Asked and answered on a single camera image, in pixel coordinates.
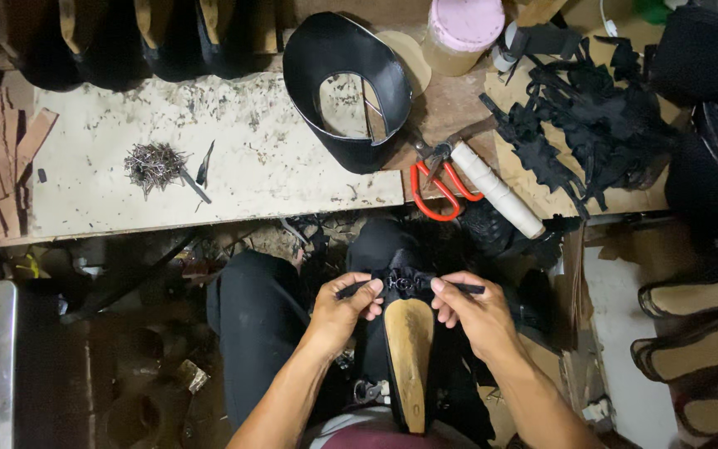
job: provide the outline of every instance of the hand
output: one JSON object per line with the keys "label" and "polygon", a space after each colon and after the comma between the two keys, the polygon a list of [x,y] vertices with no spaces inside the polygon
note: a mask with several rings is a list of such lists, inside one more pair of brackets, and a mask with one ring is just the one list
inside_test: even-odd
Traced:
{"label": "hand", "polygon": [[[486,289],[480,295],[471,295],[458,290],[451,282],[484,285]],[[431,290],[435,294],[431,307],[439,310],[437,320],[447,328],[453,328],[461,320],[472,351],[485,363],[505,363],[512,355],[524,354],[499,285],[459,271],[432,279]]]}
{"label": "hand", "polygon": [[[337,299],[337,292],[356,282],[369,281],[350,298]],[[371,321],[381,314],[384,298],[376,298],[383,283],[370,281],[370,274],[350,272],[324,284],[314,301],[312,321],[299,344],[311,348],[316,354],[334,360],[344,350],[354,332],[359,315]]]}

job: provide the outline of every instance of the pile of nails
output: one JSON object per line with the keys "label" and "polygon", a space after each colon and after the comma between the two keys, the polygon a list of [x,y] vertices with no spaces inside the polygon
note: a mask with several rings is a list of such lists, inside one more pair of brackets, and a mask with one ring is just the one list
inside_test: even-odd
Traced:
{"label": "pile of nails", "polygon": [[184,158],[168,144],[137,145],[124,159],[124,169],[132,181],[143,189],[144,199],[152,189],[165,190],[179,177],[184,167]]}

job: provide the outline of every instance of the pliers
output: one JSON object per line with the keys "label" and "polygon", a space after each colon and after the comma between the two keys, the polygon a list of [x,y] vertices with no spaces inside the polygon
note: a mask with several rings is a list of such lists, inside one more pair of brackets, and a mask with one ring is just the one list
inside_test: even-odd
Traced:
{"label": "pliers", "polygon": [[[410,128],[408,131],[410,136],[409,140],[412,143],[414,150],[417,152],[417,162],[409,167],[409,177],[412,184],[412,196],[414,197],[415,204],[417,204],[417,208],[420,209],[426,217],[437,221],[450,221],[458,217],[459,212],[461,212],[459,201],[456,199],[450,189],[445,187],[445,184],[442,184],[440,180],[435,178],[436,174],[441,168],[444,168],[445,172],[448,173],[448,176],[453,181],[453,185],[455,185],[456,189],[459,189],[459,192],[466,199],[470,201],[478,201],[484,198],[483,193],[479,193],[478,195],[473,195],[472,193],[470,193],[470,191],[467,190],[466,187],[464,187],[464,184],[462,183],[461,179],[459,179],[459,175],[456,174],[456,171],[453,169],[453,166],[450,164],[450,162],[448,162],[451,156],[451,152],[453,151],[453,146],[455,144],[452,139],[453,136],[451,136],[451,138],[447,138],[445,141],[436,144],[435,147],[431,147],[423,139],[423,135],[420,133],[419,129]],[[440,215],[439,213],[434,212],[425,205],[423,197],[420,194],[419,173],[423,173],[427,177],[425,182],[426,186],[428,186],[433,181],[433,183],[436,185],[436,188],[440,189],[440,192],[442,192],[445,198],[450,201],[451,205],[453,206],[453,212],[451,212],[449,215]]]}

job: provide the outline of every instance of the plastic container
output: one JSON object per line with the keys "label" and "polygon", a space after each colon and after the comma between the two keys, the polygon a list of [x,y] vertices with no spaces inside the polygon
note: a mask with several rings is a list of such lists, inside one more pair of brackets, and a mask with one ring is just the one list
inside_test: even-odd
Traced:
{"label": "plastic container", "polygon": [[423,57],[434,71],[464,75],[504,28],[500,0],[433,0]]}

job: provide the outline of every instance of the cable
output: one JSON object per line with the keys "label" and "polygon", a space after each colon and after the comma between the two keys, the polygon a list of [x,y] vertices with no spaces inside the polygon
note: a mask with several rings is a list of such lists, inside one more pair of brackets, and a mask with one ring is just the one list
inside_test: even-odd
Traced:
{"label": "cable", "polygon": [[602,17],[602,19],[603,19],[603,26],[605,27],[605,33],[609,37],[616,37],[617,36],[617,26],[614,25],[613,20],[607,20],[605,18],[603,2],[604,2],[604,0],[600,0],[600,17]]}

